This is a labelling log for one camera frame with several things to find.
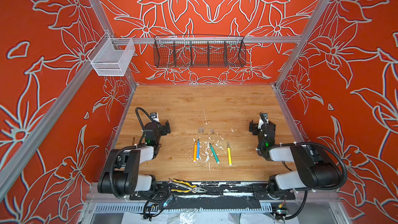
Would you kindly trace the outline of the yellow pen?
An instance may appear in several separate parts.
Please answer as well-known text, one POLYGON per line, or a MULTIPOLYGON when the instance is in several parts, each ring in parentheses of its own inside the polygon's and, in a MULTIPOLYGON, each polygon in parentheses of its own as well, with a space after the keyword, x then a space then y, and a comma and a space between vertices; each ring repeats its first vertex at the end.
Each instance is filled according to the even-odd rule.
POLYGON ((232 153, 231 153, 231 146, 230 143, 227 142, 227 154, 228 154, 228 164, 229 166, 232 166, 232 153))

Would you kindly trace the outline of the blue pen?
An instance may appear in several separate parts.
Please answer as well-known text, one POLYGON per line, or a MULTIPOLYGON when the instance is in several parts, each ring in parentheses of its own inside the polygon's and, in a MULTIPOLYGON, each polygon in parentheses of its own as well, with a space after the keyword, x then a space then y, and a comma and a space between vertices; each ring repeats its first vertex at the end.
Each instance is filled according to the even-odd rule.
POLYGON ((200 160, 200 139, 197 140, 196 160, 200 160))

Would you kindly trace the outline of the green pen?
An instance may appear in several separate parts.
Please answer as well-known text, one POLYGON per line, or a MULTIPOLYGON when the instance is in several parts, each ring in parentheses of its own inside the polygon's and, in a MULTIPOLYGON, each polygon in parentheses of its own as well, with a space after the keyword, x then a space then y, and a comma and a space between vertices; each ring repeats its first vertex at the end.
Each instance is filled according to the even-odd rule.
POLYGON ((220 160, 219 160, 218 155, 217 155, 217 153, 216 153, 216 151, 215 151, 215 149, 214 149, 214 147, 213 147, 213 145, 211 143, 209 143, 209 147, 210 147, 210 150, 212 152, 212 155, 213 155, 216 163, 219 164, 220 160))

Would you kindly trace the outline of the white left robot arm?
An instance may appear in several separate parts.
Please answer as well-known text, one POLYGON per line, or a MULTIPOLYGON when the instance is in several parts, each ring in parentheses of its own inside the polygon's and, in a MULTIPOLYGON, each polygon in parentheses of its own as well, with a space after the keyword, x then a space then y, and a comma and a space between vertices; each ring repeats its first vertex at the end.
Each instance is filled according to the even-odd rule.
POLYGON ((97 191, 120 199, 137 193, 152 193, 156 189, 153 175, 140 174, 140 165, 158 156, 161 137, 171 133, 170 123, 159 122, 157 113, 149 114, 137 107, 135 113, 142 128, 137 144, 109 152, 100 174, 97 191))

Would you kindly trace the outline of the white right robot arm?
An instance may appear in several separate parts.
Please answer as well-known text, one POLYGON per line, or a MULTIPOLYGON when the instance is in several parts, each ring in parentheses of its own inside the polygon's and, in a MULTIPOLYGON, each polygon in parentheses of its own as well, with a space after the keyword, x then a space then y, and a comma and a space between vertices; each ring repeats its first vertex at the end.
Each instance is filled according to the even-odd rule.
POLYGON ((348 170, 331 148, 313 142, 277 144, 276 124, 260 113, 258 123, 249 123, 249 132, 258 139, 257 154, 271 162, 292 162, 296 169, 269 177, 266 192, 273 199, 290 190, 336 190, 344 186, 348 170))

